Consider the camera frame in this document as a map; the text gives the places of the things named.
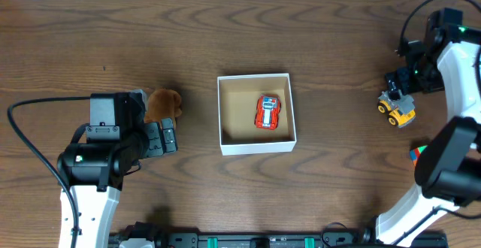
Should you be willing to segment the yellow toy dump truck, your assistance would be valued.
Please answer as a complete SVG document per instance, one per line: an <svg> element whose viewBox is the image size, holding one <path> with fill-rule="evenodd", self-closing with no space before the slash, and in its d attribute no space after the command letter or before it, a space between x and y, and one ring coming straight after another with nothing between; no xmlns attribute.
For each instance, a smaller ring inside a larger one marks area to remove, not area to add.
<svg viewBox="0 0 481 248"><path fill-rule="evenodd" d="M400 94L398 100L390 99L387 91L378 97L377 109L387 116L392 126L403 128L416 118L414 99L411 95Z"/></svg>

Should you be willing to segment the red toy fire truck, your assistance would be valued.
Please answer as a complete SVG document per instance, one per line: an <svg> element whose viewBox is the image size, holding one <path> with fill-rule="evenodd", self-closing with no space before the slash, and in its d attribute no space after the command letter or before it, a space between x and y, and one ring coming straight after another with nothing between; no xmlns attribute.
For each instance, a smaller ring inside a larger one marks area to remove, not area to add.
<svg viewBox="0 0 481 248"><path fill-rule="evenodd" d="M276 96L261 95L256 105L255 126L258 129L275 130L281 111L280 99Z"/></svg>

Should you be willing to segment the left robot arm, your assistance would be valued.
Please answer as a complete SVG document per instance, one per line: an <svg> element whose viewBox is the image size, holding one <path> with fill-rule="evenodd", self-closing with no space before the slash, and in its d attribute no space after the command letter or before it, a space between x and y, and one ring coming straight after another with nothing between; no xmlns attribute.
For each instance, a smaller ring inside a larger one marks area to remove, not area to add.
<svg viewBox="0 0 481 248"><path fill-rule="evenodd" d="M106 247L124 178L142 161L178 150L174 120L90 123L78 131L57 160L67 188L61 193L60 247Z"/></svg>

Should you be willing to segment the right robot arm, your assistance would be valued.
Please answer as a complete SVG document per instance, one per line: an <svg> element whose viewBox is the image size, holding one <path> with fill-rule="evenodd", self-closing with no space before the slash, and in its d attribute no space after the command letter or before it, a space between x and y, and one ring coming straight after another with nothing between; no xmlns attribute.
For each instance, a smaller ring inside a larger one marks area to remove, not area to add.
<svg viewBox="0 0 481 248"><path fill-rule="evenodd" d="M364 242L409 247L446 214L480 200L480 31L464 26L463 13L433 12L421 41L402 38L398 48L406 65L387 73L378 110L397 127L415 118L412 95L444 91L447 122L432 141L414 149L414 184L365 232Z"/></svg>

